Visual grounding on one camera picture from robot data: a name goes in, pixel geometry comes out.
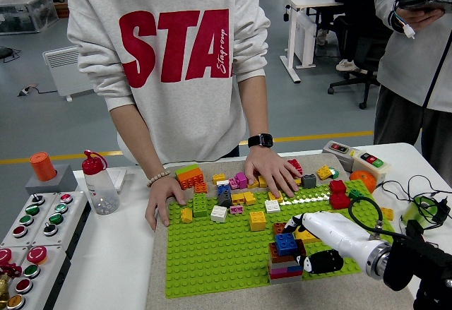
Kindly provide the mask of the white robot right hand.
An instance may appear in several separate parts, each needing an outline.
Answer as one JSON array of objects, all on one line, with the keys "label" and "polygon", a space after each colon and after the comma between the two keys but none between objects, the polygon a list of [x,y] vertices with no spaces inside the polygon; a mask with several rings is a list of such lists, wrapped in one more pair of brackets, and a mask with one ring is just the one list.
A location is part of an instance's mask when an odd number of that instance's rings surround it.
[{"label": "white robot right hand", "polygon": [[307,230],[318,237],[330,250],[309,256],[297,256],[304,271],[313,274],[338,271],[344,258],[353,258],[366,274],[380,280],[391,250],[388,242],[372,239],[359,225],[340,213],[315,212],[296,215],[287,222],[284,233]]}]

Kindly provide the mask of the person's left hand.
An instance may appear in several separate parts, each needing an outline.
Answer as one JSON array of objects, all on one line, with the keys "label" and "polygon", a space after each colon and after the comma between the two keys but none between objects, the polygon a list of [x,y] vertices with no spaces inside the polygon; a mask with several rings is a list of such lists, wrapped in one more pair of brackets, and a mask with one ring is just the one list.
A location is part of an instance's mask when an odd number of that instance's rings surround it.
[{"label": "person's left hand", "polygon": [[250,148],[245,161],[245,175],[249,185],[254,183],[254,172],[258,172],[266,180],[274,196],[279,196],[279,191],[283,191],[287,196],[293,197],[299,189],[294,177],[300,177],[301,174],[271,148],[259,145]]}]

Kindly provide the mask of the person's right hand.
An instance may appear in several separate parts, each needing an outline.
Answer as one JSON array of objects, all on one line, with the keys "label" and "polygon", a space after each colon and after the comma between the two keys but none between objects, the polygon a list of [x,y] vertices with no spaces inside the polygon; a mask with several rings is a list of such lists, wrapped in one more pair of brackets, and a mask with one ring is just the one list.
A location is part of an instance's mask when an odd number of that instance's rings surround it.
[{"label": "person's right hand", "polygon": [[401,8],[396,13],[415,31],[419,31],[440,19],[444,12],[440,9],[430,11],[410,11]]},{"label": "person's right hand", "polygon": [[145,209],[145,219],[152,231],[155,231],[157,228],[157,215],[160,216],[164,226],[169,226],[170,219],[166,202],[170,197],[175,197],[179,205],[186,205],[184,192],[181,190],[176,179],[169,176],[162,177],[150,186],[148,204]]}]

